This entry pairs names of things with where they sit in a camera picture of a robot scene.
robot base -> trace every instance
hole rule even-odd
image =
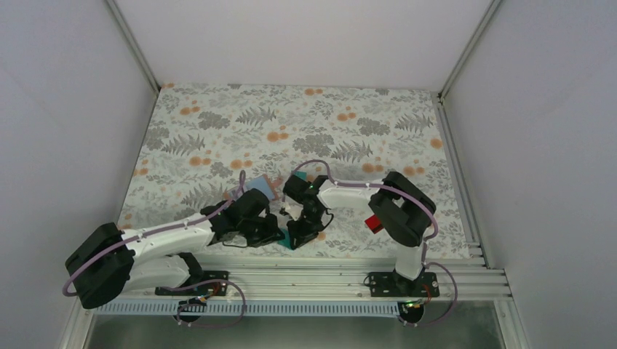
[[[368,273],[370,296],[375,298],[384,297],[430,297],[439,296],[439,284],[435,273],[423,272],[420,276],[410,281],[396,272]]]
[[[185,284],[182,286],[197,284],[202,281],[214,280],[217,278],[227,280],[228,277],[229,277],[229,272],[227,271],[204,270],[204,273],[202,274],[201,279],[199,280],[189,279],[190,281],[185,282]],[[203,294],[208,294],[209,292],[214,292],[215,286],[216,284],[205,284],[195,289],[187,289],[185,291],[179,291],[179,292],[174,292],[168,289],[164,289],[162,287],[157,287],[154,290],[154,294],[156,294],[157,296],[195,296],[195,297],[198,297]],[[227,285],[219,285],[218,291],[216,292],[216,294],[213,294],[212,296],[225,296],[225,295],[227,295]]]

